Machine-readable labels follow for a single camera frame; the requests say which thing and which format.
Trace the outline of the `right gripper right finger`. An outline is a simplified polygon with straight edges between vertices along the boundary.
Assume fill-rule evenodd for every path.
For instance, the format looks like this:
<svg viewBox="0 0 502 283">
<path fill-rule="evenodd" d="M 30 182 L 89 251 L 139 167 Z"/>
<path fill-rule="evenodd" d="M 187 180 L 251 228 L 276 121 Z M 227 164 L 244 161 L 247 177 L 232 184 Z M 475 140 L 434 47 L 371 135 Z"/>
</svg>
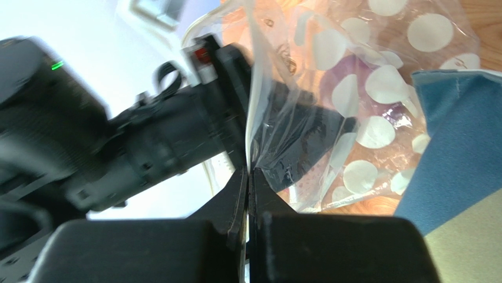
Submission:
<svg viewBox="0 0 502 283">
<path fill-rule="evenodd" d="M 418 230 L 388 216 L 295 212 L 249 176 L 252 282 L 439 282 Z"/>
</svg>

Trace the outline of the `purple fake onion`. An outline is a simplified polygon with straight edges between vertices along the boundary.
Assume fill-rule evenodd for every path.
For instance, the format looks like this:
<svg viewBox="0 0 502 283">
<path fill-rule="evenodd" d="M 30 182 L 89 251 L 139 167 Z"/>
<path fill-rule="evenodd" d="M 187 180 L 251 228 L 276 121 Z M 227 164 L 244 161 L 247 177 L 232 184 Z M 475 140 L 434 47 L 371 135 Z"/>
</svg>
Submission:
<svg viewBox="0 0 502 283">
<path fill-rule="evenodd" d="M 354 126 L 371 116 L 403 108 L 411 96 L 409 85 L 392 64 L 371 65 L 349 55 L 322 72 L 314 93 L 316 105 L 329 124 Z"/>
</svg>

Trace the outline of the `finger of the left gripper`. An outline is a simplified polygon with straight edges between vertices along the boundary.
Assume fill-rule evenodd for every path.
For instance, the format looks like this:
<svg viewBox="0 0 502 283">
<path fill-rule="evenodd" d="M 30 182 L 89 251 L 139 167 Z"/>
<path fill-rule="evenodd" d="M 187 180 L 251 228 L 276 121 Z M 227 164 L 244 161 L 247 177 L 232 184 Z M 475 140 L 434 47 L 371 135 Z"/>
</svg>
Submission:
<svg viewBox="0 0 502 283">
<path fill-rule="evenodd" d="M 313 93 L 290 90 L 274 81 L 252 141 L 251 164 L 261 169 L 274 192 L 300 181 L 332 150 L 342 134 L 353 132 L 355 117 L 317 106 Z"/>
</svg>

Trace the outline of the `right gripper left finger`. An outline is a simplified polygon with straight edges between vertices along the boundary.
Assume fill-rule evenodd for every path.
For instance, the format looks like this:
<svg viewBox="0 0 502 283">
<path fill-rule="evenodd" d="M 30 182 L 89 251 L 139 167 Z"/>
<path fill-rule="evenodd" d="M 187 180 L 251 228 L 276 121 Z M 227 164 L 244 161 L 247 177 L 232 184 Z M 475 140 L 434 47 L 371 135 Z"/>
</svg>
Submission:
<svg viewBox="0 0 502 283">
<path fill-rule="evenodd" d="M 29 282 L 243 282 L 247 170 L 185 219 L 70 221 Z"/>
</svg>

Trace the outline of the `clear zip top bag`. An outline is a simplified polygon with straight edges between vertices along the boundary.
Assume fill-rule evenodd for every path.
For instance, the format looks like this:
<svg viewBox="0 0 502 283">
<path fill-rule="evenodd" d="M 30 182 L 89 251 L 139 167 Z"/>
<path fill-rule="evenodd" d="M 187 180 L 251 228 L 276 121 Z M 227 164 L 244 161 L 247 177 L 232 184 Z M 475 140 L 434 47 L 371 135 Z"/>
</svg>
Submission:
<svg viewBox="0 0 502 283">
<path fill-rule="evenodd" d="M 294 210 L 400 199 L 430 140 L 416 71 L 480 65 L 459 1 L 224 1 L 208 32 L 252 61 L 247 149 Z"/>
</svg>

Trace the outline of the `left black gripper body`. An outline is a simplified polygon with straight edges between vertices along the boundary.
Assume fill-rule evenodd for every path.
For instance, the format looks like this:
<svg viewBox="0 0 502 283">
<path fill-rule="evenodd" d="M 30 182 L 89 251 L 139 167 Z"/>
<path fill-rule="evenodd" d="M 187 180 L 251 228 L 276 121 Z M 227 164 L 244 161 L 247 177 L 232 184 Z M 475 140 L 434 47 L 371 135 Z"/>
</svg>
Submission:
<svg viewBox="0 0 502 283">
<path fill-rule="evenodd" d="M 234 167 L 245 166 L 252 66 L 236 44 L 223 46 L 212 33 L 195 38 L 184 51 L 200 81 L 216 140 Z"/>
</svg>

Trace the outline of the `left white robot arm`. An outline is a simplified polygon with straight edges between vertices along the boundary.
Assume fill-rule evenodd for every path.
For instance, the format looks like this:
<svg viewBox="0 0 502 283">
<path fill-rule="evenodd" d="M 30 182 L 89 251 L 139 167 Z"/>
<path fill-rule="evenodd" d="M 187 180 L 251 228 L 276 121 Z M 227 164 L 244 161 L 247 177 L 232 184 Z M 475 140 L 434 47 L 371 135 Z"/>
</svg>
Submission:
<svg viewBox="0 0 502 283">
<path fill-rule="evenodd" d="M 1 41 L 1 281 L 241 282 L 251 66 L 213 34 L 184 50 L 200 83 L 141 93 L 113 119 L 37 38 Z M 237 169 L 187 219 L 90 222 L 220 153 Z"/>
</svg>

